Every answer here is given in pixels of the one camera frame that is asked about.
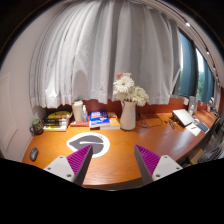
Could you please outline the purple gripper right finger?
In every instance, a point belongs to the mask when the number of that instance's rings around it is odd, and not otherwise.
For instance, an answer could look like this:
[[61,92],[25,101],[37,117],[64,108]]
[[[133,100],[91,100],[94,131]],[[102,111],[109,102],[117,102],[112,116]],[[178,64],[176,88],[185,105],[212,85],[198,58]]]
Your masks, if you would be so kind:
[[168,155],[159,156],[140,145],[135,145],[134,155],[145,185],[182,169]]

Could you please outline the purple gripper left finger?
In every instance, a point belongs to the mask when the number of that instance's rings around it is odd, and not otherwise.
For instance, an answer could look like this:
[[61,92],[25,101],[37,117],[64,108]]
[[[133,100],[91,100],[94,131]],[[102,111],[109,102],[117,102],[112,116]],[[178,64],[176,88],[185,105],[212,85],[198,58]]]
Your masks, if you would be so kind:
[[87,145],[67,157],[62,155],[58,156],[44,170],[81,186],[85,179],[92,155],[93,147]]

